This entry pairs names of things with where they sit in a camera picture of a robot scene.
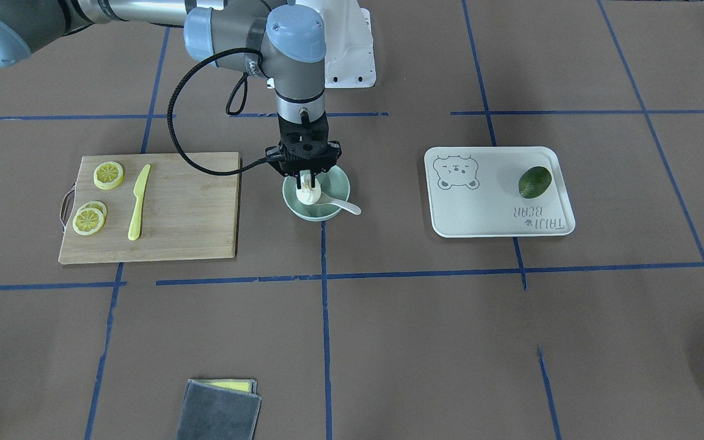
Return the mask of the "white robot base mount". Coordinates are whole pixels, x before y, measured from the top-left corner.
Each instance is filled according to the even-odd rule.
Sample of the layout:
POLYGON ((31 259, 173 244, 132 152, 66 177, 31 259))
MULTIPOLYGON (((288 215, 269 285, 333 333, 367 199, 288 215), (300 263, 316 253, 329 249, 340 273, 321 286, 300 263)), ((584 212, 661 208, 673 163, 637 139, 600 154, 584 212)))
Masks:
POLYGON ((377 80, 371 16, 358 1, 296 1, 318 12, 325 30, 325 87, 373 87, 377 80))

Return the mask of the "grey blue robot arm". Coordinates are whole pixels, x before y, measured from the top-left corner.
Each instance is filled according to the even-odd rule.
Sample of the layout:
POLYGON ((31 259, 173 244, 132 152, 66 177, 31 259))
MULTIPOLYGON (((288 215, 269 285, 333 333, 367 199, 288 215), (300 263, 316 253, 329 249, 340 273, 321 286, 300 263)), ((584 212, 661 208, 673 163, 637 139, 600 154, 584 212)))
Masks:
POLYGON ((340 144, 329 140, 325 111, 325 23, 320 13, 293 1, 0 1, 0 67, 30 58, 61 37, 95 24, 143 22, 181 28, 196 66, 174 89, 167 124, 174 147, 188 156, 174 133, 174 105, 185 84, 203 67, 272 80, 280 139, 264 162, 299 188, 329 172, 340 144))

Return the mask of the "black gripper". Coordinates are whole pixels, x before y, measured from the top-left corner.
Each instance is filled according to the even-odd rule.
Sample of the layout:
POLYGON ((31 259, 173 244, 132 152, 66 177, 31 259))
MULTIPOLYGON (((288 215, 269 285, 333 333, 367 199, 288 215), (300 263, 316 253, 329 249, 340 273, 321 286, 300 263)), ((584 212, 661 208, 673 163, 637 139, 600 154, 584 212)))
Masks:
POLYGON ((329 140, 329 122, 322 115, 305 127, 301 123, 277 118, 280 140, 274 147, 266 148, 266 162, 282 176, 294 177, 296 190, 304 187, 304 175, 310 172, 311 191, 321 191, 318 175, 336 166, 343 151, 340 143, 329 140))

